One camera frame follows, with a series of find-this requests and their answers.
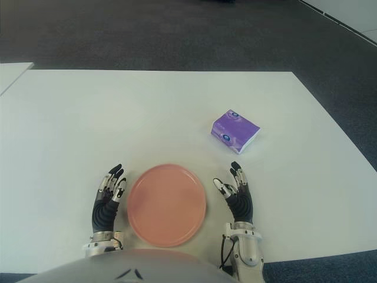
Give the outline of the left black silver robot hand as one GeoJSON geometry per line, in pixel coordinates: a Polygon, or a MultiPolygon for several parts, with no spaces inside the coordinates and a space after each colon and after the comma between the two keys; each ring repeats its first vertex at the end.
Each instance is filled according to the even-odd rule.
{"type": "Polygon", "coordinates": [[[104,176],[92,209],[93,233],[114,231],[115,217],[127,186],[127,179],[123,173],[122,164],[118,164],[104,176]]]}

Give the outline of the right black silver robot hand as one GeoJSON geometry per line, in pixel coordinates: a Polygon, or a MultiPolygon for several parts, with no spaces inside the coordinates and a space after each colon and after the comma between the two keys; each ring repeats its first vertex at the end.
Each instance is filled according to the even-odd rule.
{"type": "Polygon", "coordinates": [[[237,162],[231,163],[230,173],[236,182],[236,187],[223,183],[218,178],[213,179],[213,184],[224,197],[234,221],[253,224],[253,201],[246,174],[237,162]]]}

